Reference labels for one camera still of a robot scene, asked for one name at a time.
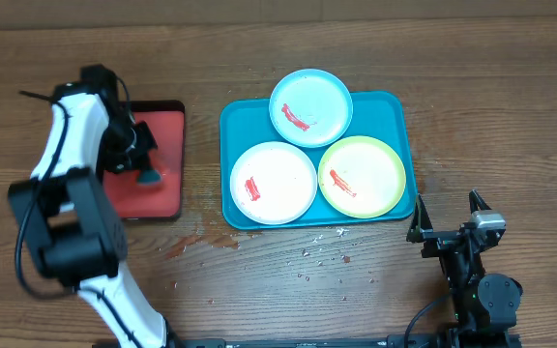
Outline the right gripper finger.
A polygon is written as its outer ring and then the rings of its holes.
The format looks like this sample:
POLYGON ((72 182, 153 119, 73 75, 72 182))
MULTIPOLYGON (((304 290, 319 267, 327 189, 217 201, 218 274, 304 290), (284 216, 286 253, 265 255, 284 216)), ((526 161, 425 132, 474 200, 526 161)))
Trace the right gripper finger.
POLYGON ((432 232, 433 227, 425 203, 422 196, 418 194, 415 200, 412 222, 406 235, 406 241, 410 243, 423 243, 432 232))
POLYGON ((479 193, 472 189, 468 194, 470 213, 475 213, 477 211, 490 210, 490 207, 485 203, 484 199, 479 195, 479 193))

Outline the dark green sponge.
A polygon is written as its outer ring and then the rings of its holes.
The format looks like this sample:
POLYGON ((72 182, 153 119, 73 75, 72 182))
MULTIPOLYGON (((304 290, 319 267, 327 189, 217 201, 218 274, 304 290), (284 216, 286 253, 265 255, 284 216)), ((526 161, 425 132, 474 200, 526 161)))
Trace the dark green sponge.
POLYGON ((154 186, 162 181, 161 173, 152 166, 147 166, 139 170, 136 183, 141 186, 154 186))

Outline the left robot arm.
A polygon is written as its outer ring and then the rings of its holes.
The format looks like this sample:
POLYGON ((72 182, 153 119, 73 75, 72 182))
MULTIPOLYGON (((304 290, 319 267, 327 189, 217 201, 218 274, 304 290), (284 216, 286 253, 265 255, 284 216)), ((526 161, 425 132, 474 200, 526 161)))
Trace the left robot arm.
POLYGON ((30 178, 8 190, 18 224, 15 275, 35 299, 83 299, 117 347, 180 347, 132 276, 125 227, 103 188, 104 172, 161 180, 149 157, 158 145, 134 120, 131 101, 119 98, 125 87, 115 72, 93 65, 45 97, 53 119, 44 152, 30 178))

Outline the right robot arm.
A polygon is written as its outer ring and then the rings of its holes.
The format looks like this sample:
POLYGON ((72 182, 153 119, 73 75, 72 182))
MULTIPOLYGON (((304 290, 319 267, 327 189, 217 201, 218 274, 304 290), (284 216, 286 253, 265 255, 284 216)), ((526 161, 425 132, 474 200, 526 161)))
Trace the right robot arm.
POLYGON ((507 223, 478 194, 468 195, 470 218, 454 231, 433 230, 425 203, 415 200, 406 240, 421 244, 423 258, 439 260, 449 285, 456 322, 436 337, 437 347, 519 347, 516 325, 523 288, 515 279, 485 271, 481 254, 499 245, 507 223))

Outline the white plate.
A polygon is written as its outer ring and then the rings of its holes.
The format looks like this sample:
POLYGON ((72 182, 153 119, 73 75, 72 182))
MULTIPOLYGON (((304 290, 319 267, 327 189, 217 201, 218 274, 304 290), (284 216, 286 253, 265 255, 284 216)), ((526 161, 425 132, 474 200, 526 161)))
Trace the white plate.
POLYGON ((311 159, 285 142, 252 146, 236 160, 229 177, 236 208, 264 225, 279 225, 300 218, 317 192, 317 173, 311 159))

